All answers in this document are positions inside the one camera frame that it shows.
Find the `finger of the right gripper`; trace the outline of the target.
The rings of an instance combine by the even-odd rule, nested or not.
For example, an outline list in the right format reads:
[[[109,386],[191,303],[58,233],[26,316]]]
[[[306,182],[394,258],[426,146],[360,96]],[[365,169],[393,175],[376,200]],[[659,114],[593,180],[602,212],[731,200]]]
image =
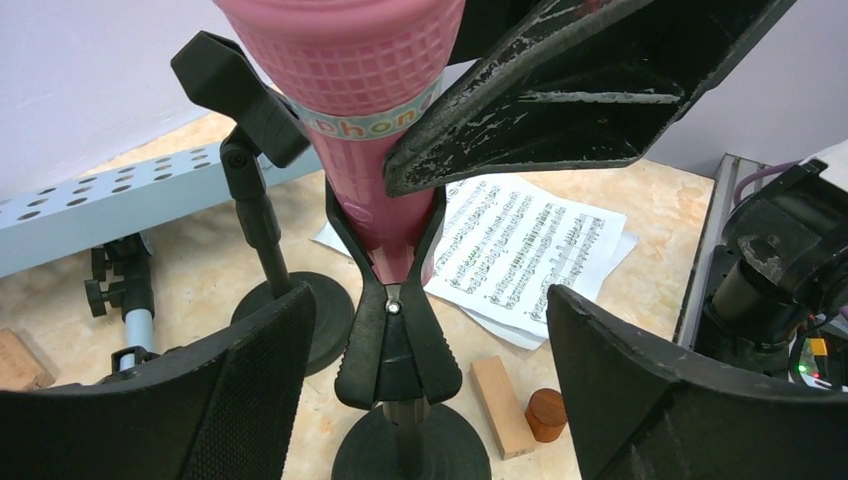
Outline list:
[[[542,1],[395,144],[386,192],[628,166],[789,9],[787,1]]]

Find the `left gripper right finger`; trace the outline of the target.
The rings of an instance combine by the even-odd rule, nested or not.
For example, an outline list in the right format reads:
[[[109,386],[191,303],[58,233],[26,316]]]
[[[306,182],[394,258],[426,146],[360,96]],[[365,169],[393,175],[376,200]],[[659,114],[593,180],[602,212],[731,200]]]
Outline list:
[[[547,324],[585,479],[843,479],[847,397],[739,369],[571,289]]]

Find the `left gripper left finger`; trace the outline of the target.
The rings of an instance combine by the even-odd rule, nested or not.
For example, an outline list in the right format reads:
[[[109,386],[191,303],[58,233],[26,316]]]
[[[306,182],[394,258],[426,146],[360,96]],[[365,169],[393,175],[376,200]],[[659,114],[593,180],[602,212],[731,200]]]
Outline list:
[[[5,479],[278,479],[314,331],[310,288],[93,385],[1,395]]]

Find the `black stand of pink microphone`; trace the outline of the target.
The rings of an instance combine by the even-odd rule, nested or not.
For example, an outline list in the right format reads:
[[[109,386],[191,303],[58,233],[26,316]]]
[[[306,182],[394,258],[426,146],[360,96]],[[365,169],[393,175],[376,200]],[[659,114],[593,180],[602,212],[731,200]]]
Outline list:
[[[329,223],[360,269],[363,285],[335,393],[364,411],[337,451],[334,479],[489,479],[489,456],[473,426],[446,406],[463,374],[422,285],[442,233],[442,187],[428,212],[407,278],[382,284],[373,262],[326,192]]]

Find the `pink microphone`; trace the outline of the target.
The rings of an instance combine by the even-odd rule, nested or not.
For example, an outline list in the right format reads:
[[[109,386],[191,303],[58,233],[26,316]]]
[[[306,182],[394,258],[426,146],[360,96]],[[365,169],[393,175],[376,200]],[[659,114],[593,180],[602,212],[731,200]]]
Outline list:
[[[436,99],[461,1],[223,1],[220,9],[306,127],[381,282],[406,279],[433,200],[391,198],[386,154]]]

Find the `light blue music stand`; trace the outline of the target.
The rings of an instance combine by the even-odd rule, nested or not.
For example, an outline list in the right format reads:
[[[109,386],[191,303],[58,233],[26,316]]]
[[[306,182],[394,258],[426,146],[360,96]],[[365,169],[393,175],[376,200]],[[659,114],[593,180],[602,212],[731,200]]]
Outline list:
[[[84,288],[91,249],[133,234],[153,252],[149,329],[112,307],[93,316]],[[98,381],[110,372],[111,354],[130,341],[144,338],[161,353],[224,328],[265,278],[213,144],[1,203],[1,324],[58,385]]]

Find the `black round microphone stand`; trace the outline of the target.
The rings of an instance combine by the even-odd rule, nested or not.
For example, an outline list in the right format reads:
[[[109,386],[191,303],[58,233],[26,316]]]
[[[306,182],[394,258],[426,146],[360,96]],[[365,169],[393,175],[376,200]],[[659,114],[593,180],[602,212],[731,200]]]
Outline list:
[[[307,375],[333,363],[343,352],[354,307],[336,280],[310,271],[288,271],[279,245],[281,229],[267,195],[259,158],[278,168],[292,164],[310,145],[280,93],[265,84],[233,40],[197,32],[171,59],[171,68],[188,99],[235,123],[219,147],[220,162],[247,244],[258,256],[265,281],[249,291],[232,314],[238,322],[288,293],[300,283],[317,299]]]

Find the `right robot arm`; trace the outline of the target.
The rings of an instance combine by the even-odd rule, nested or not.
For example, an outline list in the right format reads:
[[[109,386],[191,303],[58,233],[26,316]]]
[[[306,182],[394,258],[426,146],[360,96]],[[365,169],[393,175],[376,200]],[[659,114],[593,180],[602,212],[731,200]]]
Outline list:
[[[388,194],[639,160],[790,10],[787,1],[542,1],[390,150]],[[847,301],[847,195],[814,160],[744,199],[700,350],[761,370],[805,313]]]

